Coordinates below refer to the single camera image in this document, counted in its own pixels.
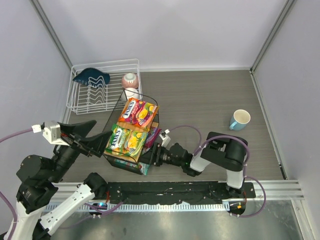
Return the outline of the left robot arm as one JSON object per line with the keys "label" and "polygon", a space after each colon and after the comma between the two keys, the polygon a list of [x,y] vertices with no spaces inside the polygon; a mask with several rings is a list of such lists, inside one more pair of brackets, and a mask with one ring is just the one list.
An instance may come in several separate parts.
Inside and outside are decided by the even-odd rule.
{"label": "left robot arm", "polygon": [[80,154],[101,157],[111,131],[88,136],[96,120],[75,124],[47,121],[31,127],[52,145],[53,157],[28,155],[20,164],[16,175],[21,181],[16,194],[16,206],[5,198],[13,219],[9,230],[1,234],[2,240],[49,240],[59,226],[81,205],[93,199],[103,199],[107,182],[96,172],[90,173],[77,190],[58,207],[42,215],[51,198],[59,190],[58,184]]}

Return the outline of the green Fox's candy bag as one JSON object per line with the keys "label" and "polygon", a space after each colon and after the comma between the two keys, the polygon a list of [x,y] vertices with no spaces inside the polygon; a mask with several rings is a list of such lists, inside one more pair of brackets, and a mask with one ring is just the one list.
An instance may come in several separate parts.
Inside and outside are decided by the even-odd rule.
{"label": "green Fox's candy bag", "polygon": [[106,145],[105,152],[135,159],[141,152],[147,136],[146,132],[139,132],[113,124],[112,135]]}

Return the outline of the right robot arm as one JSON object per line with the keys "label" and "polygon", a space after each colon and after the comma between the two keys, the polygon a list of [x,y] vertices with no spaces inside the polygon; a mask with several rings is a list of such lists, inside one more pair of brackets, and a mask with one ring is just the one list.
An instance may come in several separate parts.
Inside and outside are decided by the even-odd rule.
{"label": "right robot arm", "polygon": [[248,142],[238,136],[210,132],[205,143],[189,153],[179,143],[169,149],[155,142],[149,150],[143,150],[138,160],[144,164],[161,166],[163,163],[180,167],[188,176],[196,177],[214,164],[226,170],[226,186],[215,190],[217,197],[244,197],[245,166],[250,155]]}

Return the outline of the orange Fox's fruits candy bag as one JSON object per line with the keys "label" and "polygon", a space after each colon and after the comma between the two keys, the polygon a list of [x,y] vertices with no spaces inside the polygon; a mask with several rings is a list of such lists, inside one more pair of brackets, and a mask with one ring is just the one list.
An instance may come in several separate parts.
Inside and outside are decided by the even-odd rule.
{"label": "orange Fox's fruits candy bag", "polygon": [[158,110],[158,105],[131,97],[127,100],[118,122],[149,131]]}

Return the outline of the pink ceramic bowl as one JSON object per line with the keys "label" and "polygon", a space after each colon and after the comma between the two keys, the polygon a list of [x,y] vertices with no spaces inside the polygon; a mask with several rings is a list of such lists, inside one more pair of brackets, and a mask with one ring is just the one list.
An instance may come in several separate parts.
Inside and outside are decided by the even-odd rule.
{"label": "pink ceramic bowl", "polygon": [[124,89],[137,89],[139,86],[139,78],[135,73],[127,73],[122,77],[121,84]]}

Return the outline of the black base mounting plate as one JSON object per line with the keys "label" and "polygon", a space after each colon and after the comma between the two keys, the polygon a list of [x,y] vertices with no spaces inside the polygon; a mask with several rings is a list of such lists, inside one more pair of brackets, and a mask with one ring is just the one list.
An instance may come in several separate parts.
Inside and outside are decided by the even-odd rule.
{"label": "black base mounting plate", "polygon": [[191,205],[220,204],[223,200],[254,199],[254,185],[245,182],[240,190],[232,190],[219,181],[109,182],[112,204]]}

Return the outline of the teal Fox's candy bag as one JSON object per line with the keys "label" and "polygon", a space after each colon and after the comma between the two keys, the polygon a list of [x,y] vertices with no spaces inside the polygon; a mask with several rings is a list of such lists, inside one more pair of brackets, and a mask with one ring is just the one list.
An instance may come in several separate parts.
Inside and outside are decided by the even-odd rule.
{"label": "teal Fox's candy bag", "polygon": [[149,169],[149,164],[146,163],[133,163],[133,162],[127,162],[124,160],[116,159],[110,163],[113,167],[135,173],[138,175],[144,175],[146,176]]}

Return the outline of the purple Fox's berries candy bag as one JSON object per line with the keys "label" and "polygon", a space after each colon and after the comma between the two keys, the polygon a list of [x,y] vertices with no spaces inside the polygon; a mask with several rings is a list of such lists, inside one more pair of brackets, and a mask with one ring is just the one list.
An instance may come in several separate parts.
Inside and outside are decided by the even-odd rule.
{"label": "purple Fox's berries candy bag", "polygon": [[161,131],[161,128],[152,126],[146,138],[144,147],[147,149],[151,148]]}

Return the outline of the dark blue plate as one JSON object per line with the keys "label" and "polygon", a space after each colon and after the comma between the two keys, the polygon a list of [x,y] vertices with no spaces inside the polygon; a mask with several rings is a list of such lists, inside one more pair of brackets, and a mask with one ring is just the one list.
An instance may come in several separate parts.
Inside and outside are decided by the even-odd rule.
{"label": "dark blue plate", "polygon": [[104,73],[96,68],[89,67],[82,70],[72,80],[85,86],[94,87],[102,83],[107,85],[110,82],[110,79],[111,78],[108,73]]}

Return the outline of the light blue mug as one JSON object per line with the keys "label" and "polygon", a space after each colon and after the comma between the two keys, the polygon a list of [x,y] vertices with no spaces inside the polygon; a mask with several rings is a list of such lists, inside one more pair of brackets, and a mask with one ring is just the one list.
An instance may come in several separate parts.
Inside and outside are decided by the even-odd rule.
{"label": "light blue mug", "polygon": [[251,121],[251,115],[244,109],[237,109],[230,120],[229,129],[232,131],[240,131],[246,127]]}

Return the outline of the white cup in rack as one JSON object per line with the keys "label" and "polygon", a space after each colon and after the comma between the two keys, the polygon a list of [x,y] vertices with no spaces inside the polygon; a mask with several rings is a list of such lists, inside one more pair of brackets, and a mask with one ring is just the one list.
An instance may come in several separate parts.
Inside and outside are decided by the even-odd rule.
{"label": "white cup in rack", "polygon": [[136,88],[128,87],[124,89],[123,99],[126,101],[130,98],[140,99],[139,91]]}

